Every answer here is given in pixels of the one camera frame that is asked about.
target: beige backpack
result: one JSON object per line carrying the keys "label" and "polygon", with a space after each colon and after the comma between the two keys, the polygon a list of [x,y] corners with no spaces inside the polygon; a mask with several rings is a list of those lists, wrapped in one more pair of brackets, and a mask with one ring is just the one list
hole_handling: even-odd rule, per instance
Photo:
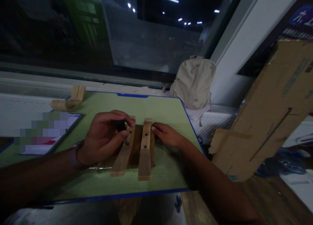
{"label": "beige backpack", "polygon": [[210,86],[215,70],[213,61],[201,56],[190,56],[180,65],[170,96],[180,98],[185,107],[203,108],[210,102]]}

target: wooden stand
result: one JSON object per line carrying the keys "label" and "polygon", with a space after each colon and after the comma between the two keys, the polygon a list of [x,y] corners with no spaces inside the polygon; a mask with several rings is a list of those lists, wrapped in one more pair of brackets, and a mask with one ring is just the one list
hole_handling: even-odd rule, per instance
{"label": "wooden stand", "polygon": [[51,107],[55,111],[75,111],[84,101],[86,87],[73,86],[72,94],[69,100],[52,100]]}
{"label": "wooden stand", "polygon": [[145,119],[144,125],[127,127],[129,135],[124,142],[118,156],[112,156],[101,162],[98,171],[111,168],[112,177],[123,176],[127,168],[139,168],[138,180],[145,181],[151,179],[151,168],[154,165],[154,133],[151,131],[152,119]]}

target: cardboard box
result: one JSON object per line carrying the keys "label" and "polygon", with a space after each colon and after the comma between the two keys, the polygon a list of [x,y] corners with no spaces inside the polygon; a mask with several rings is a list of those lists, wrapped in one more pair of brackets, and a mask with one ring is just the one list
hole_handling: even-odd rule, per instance
{"label": "cardboard box", "polygon": [[213,162],[236,181],[248,179],[312,110],[313,43],[279,41],[231,129],[214,136]]}

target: bracelet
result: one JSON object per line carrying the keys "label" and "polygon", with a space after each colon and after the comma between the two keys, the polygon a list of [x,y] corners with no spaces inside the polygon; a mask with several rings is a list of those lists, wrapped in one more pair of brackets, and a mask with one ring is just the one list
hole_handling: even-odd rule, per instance
{"label": "bracelet", "polygon": [[70,163],[70,165],[74,168],[74,169],[78,169],[78,170],[84,170],[86,168],[88,168],[88,166],[83,165],[82,163],[79,162],[79,160],[77,159],[77,151],[79,148],[81,148],[84,145],[84,140],[79,141],[78,143],[75,143],[72,146],[72,149],[68,152],[68,161]]}

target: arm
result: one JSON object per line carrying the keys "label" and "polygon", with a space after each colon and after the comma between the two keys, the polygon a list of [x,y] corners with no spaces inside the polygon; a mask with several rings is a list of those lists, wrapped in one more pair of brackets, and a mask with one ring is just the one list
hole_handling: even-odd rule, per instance
{"label": "arm", "polygon": [[[108,158],[127,137],[129,133],[126,130],[115,133],[113,120],[125,120],[130,126],[134,124],[129,115],[121,111],[96,114],[84,145],[77,151],[76,157],[81,164],[88,166]],[[69,151],[70,149],[0,169],[0,210],[6,211],[5,216],[26,206],[50,186],[79,172],[69,161]]]}
{"label": "arm", "polygon": [[217,222],[264,224],[253,206],[232,181],[188,139],[173,128],[154,123],[151,130],[163,143],[178,148],[193,173],[199,192]]}

